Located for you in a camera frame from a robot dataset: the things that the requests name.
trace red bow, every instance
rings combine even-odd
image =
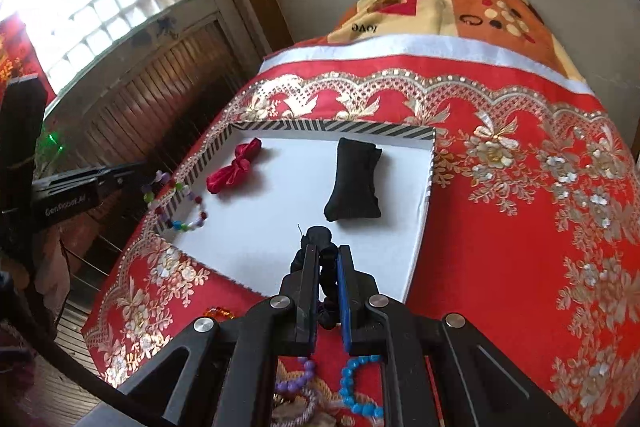
[[[207,176],[207,190],[211,194],[218,194],[225,187],[234,187],[241,184],[249,175],[251,162],[260,152],[262,142],[254,138],[249,143],[241,143],[236,146],[236,158],[231,165],[218,169]]]

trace white tray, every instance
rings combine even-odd
[[[262,150],[246,183],[212,195],[206,178],[229,165],[239,143],[254,137]],[[374,183],[382,217],[327,222],[323,211],[335,181],[341,137],[382,149]],[[182,233],[156,231],[177,248],[263,295],[275,295],[300,248],[300,232],[329,228],[336,245],[350,245],[356,270],[375,277],[382,293],[404,301],[427,216],[434,130],[404,124],[275,120],[229,125],[188,174],[209,218]],[[196,219],[197,206],[174,196],[173,219]]]

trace blue bead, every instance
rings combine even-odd
[[[362,406],[363,416],[373,416],[373,412],[376,410],[376,406],[372,403],[366,403]]]

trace silver screw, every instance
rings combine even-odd
[[[386,295],[380,295],[379,293],[376,295],[372,295],[369,297],[369,304],[371,304],[374,308],[384,308],[387,304],[389,304],[389,297]]]
[[[450,313],[444,317],[444,321],[450,328],[461,328],[466,324],[466,319],[459,313]]]
[[[272,308],[281,310],[291,304],[291,299],[289,299],[289,297],[287,297],[286,295],[276,295],[275,297],[271,298],[270,304]]]
[[[205,333],[213,327],[213,319],[209,317],[200,317],[193,323],[193,329],[198,333]]]

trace black pillow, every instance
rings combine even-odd
[[[340,138],[334,191],[324,207],[327,221],[380,217],[373,171],[381,154],[375,144]]]

